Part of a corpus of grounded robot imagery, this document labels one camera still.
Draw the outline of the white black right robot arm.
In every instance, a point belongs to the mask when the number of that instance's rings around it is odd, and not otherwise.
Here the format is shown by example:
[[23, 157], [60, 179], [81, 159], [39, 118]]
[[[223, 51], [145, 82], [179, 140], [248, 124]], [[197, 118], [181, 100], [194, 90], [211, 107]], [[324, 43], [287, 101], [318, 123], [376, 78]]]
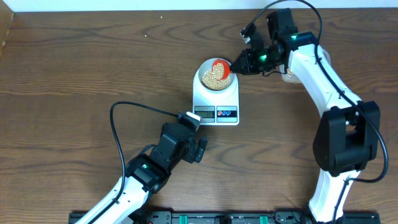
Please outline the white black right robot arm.
[[241, 52], [230, 70], [242, 75], [268, 76], [281, 67], [304, 85], [320, 114], [313, 154], [320, 167], [317, 187], [308, 203], [312, 223], [335, 223], [351, 183], [369, 161], [379, 143], [380, 109], [353, 93], [325, 58], [320, 38], [300, 32], [290, 9], [267, 16], [271, 45], [266, 47], [257, 27], [250, 22], [240, 31], [250, 47]]

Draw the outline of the red measuring scoop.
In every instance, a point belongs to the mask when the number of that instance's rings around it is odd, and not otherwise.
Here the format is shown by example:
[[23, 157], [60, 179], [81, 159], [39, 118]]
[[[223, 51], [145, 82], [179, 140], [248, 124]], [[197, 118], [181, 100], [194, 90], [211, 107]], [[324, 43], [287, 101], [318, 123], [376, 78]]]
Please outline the red measuring scoop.
[[223, 59], [216, 59], [213, 62], [211, 71], [216, 80], [225, 80], [229, 77], [230, 74], [229, 63]]

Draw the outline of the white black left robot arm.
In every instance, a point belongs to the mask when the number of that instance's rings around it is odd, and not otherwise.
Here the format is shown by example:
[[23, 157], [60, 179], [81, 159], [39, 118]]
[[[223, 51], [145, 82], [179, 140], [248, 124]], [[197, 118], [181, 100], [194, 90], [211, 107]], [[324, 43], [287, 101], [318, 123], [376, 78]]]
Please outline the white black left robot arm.
[[149, 146], [151, 152], [131, 159], [125, 176], [77, 224], [121, 223], [160, 191], [180, 161], [200, 162], [207, 138], [195, 140], [198, 127], [198, 124], [165, 123], [159, 142]]

